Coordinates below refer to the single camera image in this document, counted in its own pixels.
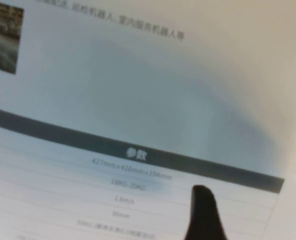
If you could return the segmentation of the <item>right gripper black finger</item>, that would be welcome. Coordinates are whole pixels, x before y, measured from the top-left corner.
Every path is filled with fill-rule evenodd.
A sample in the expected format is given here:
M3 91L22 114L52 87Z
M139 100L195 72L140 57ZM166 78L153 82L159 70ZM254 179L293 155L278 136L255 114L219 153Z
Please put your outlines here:
M227 240L213 192L194 185L191 192L190 221L185 240Z

